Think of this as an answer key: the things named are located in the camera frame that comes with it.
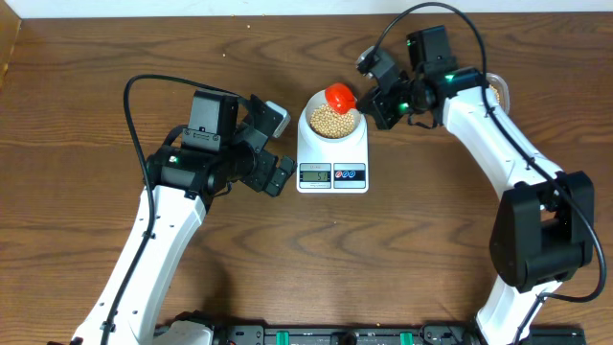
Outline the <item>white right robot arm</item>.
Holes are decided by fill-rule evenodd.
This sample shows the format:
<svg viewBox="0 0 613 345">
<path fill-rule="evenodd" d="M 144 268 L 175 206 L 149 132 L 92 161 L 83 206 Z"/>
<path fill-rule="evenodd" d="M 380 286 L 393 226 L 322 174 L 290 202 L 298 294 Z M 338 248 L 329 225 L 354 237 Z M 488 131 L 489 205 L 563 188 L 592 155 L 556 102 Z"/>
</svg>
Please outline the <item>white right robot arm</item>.
<svg viewBox="0 0 613 345">
<path fill-rule="evenodd" d="M 594 187 L 512 122 L 484 73 L 460 67 L 442 26 L 407 35 L 413 72 L 372 46 L 356 62 L 376 85 L 357 103 L 379 129 L 429 112 L 470 152 L 500 200 L 489 240 L 497 278 L 466 343 L 519 344 L 543 303 L 593 258 Z"/>
</svg>

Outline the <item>red plastic measuring scoop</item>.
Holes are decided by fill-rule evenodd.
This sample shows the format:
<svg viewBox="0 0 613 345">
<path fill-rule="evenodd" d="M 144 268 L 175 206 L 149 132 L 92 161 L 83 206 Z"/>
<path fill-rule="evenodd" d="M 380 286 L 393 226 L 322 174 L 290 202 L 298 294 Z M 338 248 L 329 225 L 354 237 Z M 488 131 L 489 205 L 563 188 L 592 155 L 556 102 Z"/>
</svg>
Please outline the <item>red plastic measuring scoop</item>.
<svg viewBox="0 0 613 345">
<path fill-rule="evenodd" d="M 356 99 L 350 88 L 341 82 L 332 84 L 325 89 L 328 105 L 338 114 L 346 114 L 356 107 Z"/>
</svg>

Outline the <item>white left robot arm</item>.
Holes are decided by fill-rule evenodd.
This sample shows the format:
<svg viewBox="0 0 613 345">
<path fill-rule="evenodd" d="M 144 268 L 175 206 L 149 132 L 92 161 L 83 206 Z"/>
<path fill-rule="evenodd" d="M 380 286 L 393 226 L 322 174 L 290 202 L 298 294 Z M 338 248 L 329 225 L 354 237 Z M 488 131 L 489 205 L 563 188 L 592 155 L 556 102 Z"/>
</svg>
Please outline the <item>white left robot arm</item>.
<svg viewBox="0 0 613 345">
<path fill-rule="evenodd" d="M 156 322 L 176 268 L 215 197 L 236 182 L 278 196 L 296 164 L 265 150 L 290 116 L 256 96 L 193 95 L 187 124 L 172 129 L 145 164 L 145 188 L 124 249 L 106 286 L 72 336 L 74 344 L 203 344 L 218 337 L 191 317 Z"/>
</svg>

